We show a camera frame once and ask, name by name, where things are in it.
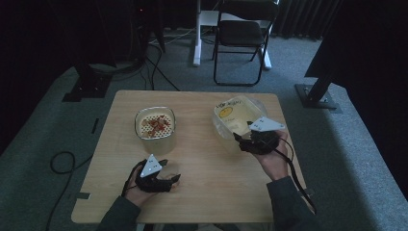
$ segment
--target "sleeve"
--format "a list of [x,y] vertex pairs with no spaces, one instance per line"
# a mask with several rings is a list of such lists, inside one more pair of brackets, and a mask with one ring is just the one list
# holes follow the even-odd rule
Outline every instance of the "sleeve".
[[267,184],[274,225],[283,230],[322,230],[315,215],[298,194],[290,176]]
[[111,209],[102,218],[97,231],[132,231],[136,227],[136,218],[140,208],[128,199],[119,196]]

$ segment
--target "white triangular marker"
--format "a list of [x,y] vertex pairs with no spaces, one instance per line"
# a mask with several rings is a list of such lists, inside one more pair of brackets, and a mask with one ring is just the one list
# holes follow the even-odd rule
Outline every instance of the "white triangular marker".
[[249,129],[258,132],[275,131],[279,129],[285,129],[285,125],[278,123],[268,117],[262,116],[255,122],[249,125]]
[[156,160],[153,154],[150,154],[149,159],[147,159],[146,165],[144,165],[141,171],[140,177],[145,177],[162,170],[162,166]]

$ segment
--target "clear plastic container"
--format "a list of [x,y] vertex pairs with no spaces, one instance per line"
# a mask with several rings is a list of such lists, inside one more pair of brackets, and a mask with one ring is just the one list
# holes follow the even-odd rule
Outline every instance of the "clear plastic container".
[[249,133],[247,121],[253,122],[261,116],[267,116],[262,102],[244,95],[218,104],[213,114],[217,139],[229,153],[241,152],[233,133],[240,136]]
[[163,155],[170,152],[176,143],[176,119],[167,107],[153,107],[138,111],[135,131],[149,154]]

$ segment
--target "hand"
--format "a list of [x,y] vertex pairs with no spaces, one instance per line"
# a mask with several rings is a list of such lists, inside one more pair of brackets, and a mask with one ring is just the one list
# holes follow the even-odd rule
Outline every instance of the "hand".
[[139,166],[136,168],[136,170],[133,172],[132,177],[130,178],[128,189],[125,193],[125,198],[130,200],[132,203],[135,205],[141,207],[147,200],[149,200],[152,196],[157,194],[156,192],[144,192],[141,189],[138,188],[138,186],[135,183],[136,176],[137,174],[141,171],[142,166]]
[[[279,136],[279,144],[276,149],[286,156],[288,156],[288,149],[286,148],[285,140],[288,138],[288,134],[282,131],[276,131]],[[266,155],[252,154],[261,164],[264,172],[269,176],[271,180],[279,180],[288,176],[288,164],[285,159],[276,151],[272,151]]]

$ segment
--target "person's left hand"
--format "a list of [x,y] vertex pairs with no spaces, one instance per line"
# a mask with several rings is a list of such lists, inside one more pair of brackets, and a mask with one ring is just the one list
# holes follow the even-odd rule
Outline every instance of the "person's left hand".
[[141,171],[142,166],[139,166],[136,168],[136,170],[133,172],[132,177],[130,178],[129,185],[127,188],[131,188],[126,191],[125,193],[125,198],[130,200],[132,203],[134,203],[136,206],[141,207],[147,200],[149,200],[152,196],[157,194],[156,192],[144,192],[139,187],[136,185],[135,180],[137,174]]

